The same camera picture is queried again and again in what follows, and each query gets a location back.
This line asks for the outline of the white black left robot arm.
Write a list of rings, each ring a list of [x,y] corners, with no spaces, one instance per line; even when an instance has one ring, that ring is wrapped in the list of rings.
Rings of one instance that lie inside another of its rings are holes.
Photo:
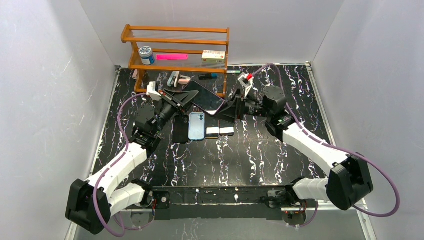
[[[152,187],[143,180],[134,180],[123,188],[119,185],[155,152],[161,141],[160,131],[175,114],[185,114],[198,94],[197,90],[149,91],[149,97],[159,106],[146,103],[135,112],[131,136],[123,129],[119,113],[117,123],[124,137],[124,149],[97,173],[71,184],[65,218],[93,235],[107,230],[115,237],[123,237],[128,230],[124,221],[119,220],[121,232],[110,228],[109,221],[131,205],[145,204]]]

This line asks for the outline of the light blue phone case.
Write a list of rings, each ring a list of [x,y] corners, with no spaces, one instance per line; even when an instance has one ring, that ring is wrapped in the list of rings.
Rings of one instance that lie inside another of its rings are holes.
[[[203,112],[189,114],[188,138],[191,141],[201,141],[205,138],[205,114]]]

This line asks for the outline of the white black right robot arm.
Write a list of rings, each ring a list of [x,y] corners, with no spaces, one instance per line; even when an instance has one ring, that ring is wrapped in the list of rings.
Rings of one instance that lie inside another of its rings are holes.
[[[262,100],[237,93],[213,116],[234,123],[246,115],[264,117],[265,127],[273,137],[300,151],[327,175],[294,180],[285,189],[285,201],[293,204],[301,200],[329,201],[346,211],[374,190],[368,163],[361,156],[335,149],[297,123],[280,87],[266,87]]]

